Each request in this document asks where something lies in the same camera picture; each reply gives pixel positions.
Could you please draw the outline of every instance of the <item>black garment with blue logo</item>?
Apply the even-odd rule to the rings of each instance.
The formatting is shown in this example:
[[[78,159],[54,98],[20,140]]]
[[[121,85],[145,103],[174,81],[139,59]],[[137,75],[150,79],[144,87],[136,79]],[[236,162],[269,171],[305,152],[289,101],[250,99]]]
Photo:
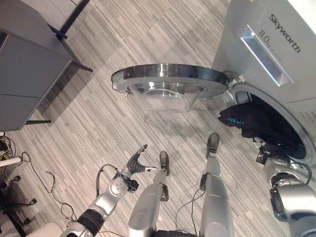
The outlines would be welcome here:
[[[255,96],[252,98],[252,102],[231,106],[221,111],[219,121],[229,127],[241,129],[243,137],[263,139],[272,155],[304,158],[305,151],[296,154],[302,141],[286,119],[263,100]]]

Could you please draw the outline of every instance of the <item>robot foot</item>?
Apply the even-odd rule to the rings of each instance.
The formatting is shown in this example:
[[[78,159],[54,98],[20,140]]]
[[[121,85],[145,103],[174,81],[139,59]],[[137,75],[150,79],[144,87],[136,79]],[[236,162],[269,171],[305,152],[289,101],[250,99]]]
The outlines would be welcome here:
[[[169,168],[169,156],[167,152],[160,152],[159,154],[160,166],[167,172],[167,176],[170,174]]]

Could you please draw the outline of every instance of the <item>cabinet drawer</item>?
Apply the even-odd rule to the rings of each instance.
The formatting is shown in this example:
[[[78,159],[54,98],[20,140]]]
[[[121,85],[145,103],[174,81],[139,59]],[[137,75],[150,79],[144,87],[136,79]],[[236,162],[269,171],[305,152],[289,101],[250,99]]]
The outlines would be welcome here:
[[[39,98],[0,95],[0,131],[21,129]]]
[[[41,98],[67,63],[54,52],[8,35],[0,49],[0,94]]]

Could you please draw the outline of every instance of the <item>gray cabinet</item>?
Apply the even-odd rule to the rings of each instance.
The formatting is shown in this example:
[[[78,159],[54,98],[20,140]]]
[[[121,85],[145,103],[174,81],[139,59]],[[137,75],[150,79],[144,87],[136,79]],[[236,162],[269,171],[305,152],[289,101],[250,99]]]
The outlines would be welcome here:
[[[0,131],[21,129],[72,61],[37,11],[0,0]]]
[[[39,98],[0,95],[0,130],[19,129],[39,102]]]
[[[42,98],[68,61],[8,35],[0,50],[0,94]]]

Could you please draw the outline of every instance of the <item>chair wheel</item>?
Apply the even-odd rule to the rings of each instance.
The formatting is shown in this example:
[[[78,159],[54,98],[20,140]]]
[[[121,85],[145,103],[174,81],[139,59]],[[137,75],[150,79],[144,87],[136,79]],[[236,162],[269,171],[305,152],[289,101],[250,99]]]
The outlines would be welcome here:
[[[21,177],[20,177],[19,175],[17,175],[17,176],[15,176],[15,177],[13,178],[13,180],[14,180],[15,182],[19,182],[19,181],[21,180]]]
[[[6,183],[0,183],[0,189],[4,189],[6,186]]]
[[[30,201],[30,205],[35,205],[37,202],[38,202],[38,201],[37,201],[36,199],[32,199],[32,200]]]
[[[31,220],[30,220],[29,218],[26,218],[26,219],[23,221],[23,225],[28,225],[30,222],[31,222]]]

